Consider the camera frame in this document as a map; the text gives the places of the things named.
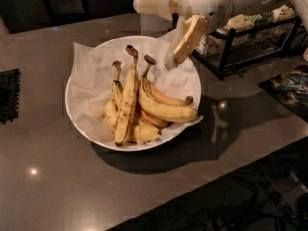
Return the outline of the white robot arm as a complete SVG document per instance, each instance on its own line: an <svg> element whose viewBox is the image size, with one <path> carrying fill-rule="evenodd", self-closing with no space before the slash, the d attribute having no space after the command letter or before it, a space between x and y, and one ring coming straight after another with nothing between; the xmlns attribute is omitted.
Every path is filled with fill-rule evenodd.
<svg viewBox="0 0 308 231"><path fill-rule="evenodd" d="M172 70L197 48L204 35L213 33L239 14L254 15L271 9L281 0L134 0L137 13L172 19L176 14L176 36L164 56ZM288 0L304 24L308 24L308 0Z"/></svg>

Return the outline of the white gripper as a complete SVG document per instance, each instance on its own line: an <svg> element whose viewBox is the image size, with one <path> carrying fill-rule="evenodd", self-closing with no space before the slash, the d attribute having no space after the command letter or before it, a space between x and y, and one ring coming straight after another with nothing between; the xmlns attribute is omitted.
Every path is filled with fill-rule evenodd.
<svg viewBox="0 0 308 231"><path fill-rule="evenodd" d="M133 8L137 13L165 20L171 20L174 14L182 15L164 56L165 68L173 70L190 56L205 33L211 34L239 14L256 14L261 3L262 0L134 0Z"/></svg>

